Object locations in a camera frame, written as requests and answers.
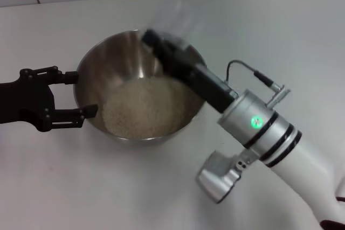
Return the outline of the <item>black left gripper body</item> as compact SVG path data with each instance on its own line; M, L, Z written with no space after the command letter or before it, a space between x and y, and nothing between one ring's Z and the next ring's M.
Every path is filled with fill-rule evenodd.
M25 68L16 81L0 83L0 124L22 121L50 131L55 104L49 85L55 81L55 68Z

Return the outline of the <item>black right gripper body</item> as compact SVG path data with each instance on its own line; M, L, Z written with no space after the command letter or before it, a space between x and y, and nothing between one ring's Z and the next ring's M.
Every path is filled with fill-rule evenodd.
M223 114L238 94L202 64L192 67L188 86L216 111Z

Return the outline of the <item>clear plastic cup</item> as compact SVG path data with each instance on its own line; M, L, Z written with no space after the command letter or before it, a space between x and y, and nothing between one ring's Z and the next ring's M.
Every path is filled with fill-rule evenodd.
M190 44L170 32L148 28L140 32L139 40L163 66L194 62Z

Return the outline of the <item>stainless steel mixing bowl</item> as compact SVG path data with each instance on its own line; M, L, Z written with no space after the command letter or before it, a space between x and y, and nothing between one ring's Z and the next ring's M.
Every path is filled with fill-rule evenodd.
M98 112L95 118L90 119L90 123L110 135L113 134L106 129L102 112L108 99L119 87L140 78L171 79L163 75L160 62L145 49L137 31L121 32L98 43L83 57L77 71L79 79L74 85L74 97L78 107L97 104ZM184 87L187 89L184 122L178 130L162 137L141 140L113 136L124 141L152 141L170 137L186 127L205 102L188 87Z

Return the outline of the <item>white rice grains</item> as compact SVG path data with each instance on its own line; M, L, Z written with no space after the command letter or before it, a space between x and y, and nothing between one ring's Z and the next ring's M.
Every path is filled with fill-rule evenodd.
M103 106L106 129L141 140L169 135L184 122L187 89L172 79L140 78L119 87Z

